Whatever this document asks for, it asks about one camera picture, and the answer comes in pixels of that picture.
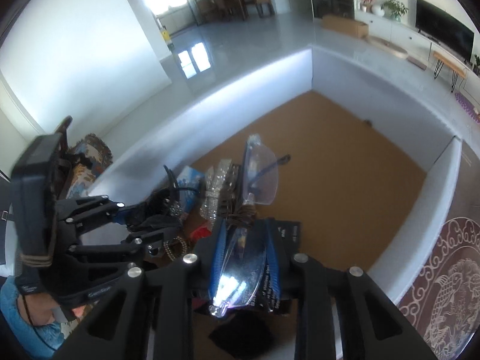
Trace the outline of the left hand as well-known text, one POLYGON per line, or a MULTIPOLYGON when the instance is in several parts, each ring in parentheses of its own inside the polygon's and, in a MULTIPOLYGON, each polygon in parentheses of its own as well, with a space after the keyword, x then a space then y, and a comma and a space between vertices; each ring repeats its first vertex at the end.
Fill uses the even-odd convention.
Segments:
POLYGON ((43 327, 54 322, 61 323, 68 316, 74 316, 81 321, 92 311, 92 305, 83 305, 67 310, 61 308, 58 302, 47 292, 30 295, 19 294, 16 305, 21 318, 33 327, 43 327))

